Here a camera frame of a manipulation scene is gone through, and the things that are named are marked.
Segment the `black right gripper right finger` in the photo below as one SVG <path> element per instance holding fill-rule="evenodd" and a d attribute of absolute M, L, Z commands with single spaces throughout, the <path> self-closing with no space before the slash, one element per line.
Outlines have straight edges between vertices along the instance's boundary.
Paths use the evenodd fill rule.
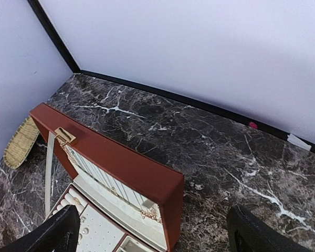
<path fill-rule="evenodd" d="M 309 251 L 270 228 L 241 205 L 230 208 L 226 221 L 231 251 Z"/>

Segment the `red jewelry tray insert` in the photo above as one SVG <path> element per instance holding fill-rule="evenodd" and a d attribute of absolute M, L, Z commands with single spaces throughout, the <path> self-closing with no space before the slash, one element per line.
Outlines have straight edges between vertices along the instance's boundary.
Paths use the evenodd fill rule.
<path fill-rule="evenodd" d="M 45 219 L 53 217 L 67 205 L 74 205 L 80 218 L 76 251 L 167 251 L 118 224 L 74 183 L 67 186 Z"/>

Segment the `red wooden jewelry box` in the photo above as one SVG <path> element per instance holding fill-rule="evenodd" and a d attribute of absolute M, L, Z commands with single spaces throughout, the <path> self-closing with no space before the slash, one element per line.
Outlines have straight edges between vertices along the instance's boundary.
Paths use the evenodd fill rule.
<path fill-rule="evenodd" d="M 182 173 L 44 103 L 30 116 L 47 142 L 46 215 L 74 183 L 131 233 L 173 251 L 181 231 Z"/>

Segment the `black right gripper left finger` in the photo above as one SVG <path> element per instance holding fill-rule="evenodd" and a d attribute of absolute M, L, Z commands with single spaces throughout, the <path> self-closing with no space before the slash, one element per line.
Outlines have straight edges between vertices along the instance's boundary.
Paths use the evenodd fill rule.
<path fill-rule="evenodd" d="M 76 251 L 80 228 L 77 208 L 67 205 L 39 227 L 0 251 Z"/>

